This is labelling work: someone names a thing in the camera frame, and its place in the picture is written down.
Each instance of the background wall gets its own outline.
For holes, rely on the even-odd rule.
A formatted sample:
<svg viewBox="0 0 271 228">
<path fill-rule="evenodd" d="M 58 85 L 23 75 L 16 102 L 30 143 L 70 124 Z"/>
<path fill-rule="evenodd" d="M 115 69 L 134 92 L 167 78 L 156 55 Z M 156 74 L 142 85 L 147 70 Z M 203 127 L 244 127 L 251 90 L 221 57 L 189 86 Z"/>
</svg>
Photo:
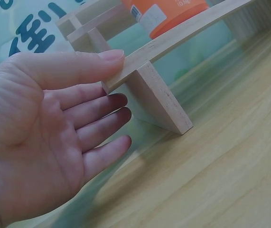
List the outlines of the background wall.
<svg viewBox="0 0 271 228">
<path fill-rule="evenodd" d="M 55 23 L 85 0 L 0 0 L 0 63 L 16 52 L 71 51 Z M 154 65 L 167 84 L 216 52 L 232 39 L 223 22 L 195 36 Z M 150 38 L 139 24 L 109 41 L 130 54 Z"/>
</svg>

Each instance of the desk organizer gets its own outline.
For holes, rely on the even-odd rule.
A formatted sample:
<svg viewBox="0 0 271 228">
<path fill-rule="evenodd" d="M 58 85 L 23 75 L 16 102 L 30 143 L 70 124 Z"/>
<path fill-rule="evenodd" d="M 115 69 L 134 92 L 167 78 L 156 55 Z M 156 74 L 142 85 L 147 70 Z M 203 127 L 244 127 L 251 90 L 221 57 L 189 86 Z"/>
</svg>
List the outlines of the desk organizer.
<svg viewBox="0 0 271 228">
<path fill-rule="evenodd" d="M 211 0 L 214 6 L 179 24 L 126 57 L 123 70 L 103 81 L 110 94 L 125 84 L 157 125 L 180 135 L 193 127 L 191 120 L 162 80 L 153 62 L 199 32 L 223 20 L 243 42 L 271 29 L 271 0 Z M 61 18 L 57 26 L 75 51 L 110 50 L 107 41 L 137 23 L 121 0 L 91 0 Z"/>
</svg>

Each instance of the wooden table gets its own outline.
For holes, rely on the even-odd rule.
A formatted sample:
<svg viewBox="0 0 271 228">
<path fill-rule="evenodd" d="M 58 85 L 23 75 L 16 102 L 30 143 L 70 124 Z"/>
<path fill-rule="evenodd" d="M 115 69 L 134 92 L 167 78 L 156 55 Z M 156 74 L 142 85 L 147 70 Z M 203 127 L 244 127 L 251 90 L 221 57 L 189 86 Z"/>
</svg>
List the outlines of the wooden table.
<svg viewBox="0 0 271 228">
<path fill-rule="evenodd" d="M 12 227 L 271 228 L 271 32 L 232 42 L 172 91 L 192 130 L 134 129 L 123 161 L 58 210 Z"/>
</svg>

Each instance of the hand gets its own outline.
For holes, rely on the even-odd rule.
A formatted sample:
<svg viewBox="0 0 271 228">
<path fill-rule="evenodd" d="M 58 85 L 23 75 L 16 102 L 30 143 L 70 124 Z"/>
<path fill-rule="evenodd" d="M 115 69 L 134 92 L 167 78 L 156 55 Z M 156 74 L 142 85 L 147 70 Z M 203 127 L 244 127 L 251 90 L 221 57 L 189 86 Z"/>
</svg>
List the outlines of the hand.
<svg viewBox="0 0 271 228">
<path fill-rule="evenodd" d="M 54 210 L 129 149 L 128 136 L 98 147 L 131 118 L 124 95 L 95 83 L 123 62 L 114 50 L 19 53 L 0 65 L 2 225 Z"/>
</svg>

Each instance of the orange bottle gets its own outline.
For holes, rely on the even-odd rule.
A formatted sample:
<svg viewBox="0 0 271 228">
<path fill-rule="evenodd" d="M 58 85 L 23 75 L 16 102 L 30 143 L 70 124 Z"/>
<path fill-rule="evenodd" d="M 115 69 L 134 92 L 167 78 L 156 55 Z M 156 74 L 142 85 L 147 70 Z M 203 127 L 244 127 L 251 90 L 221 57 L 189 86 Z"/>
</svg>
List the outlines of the orange bottle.
<svg viewBox="0 0 271 228">
<path fill-rule="evenodd" d="M 205 0 L 121 0 L 151 39 L 209 8 Z"/>
</svg>

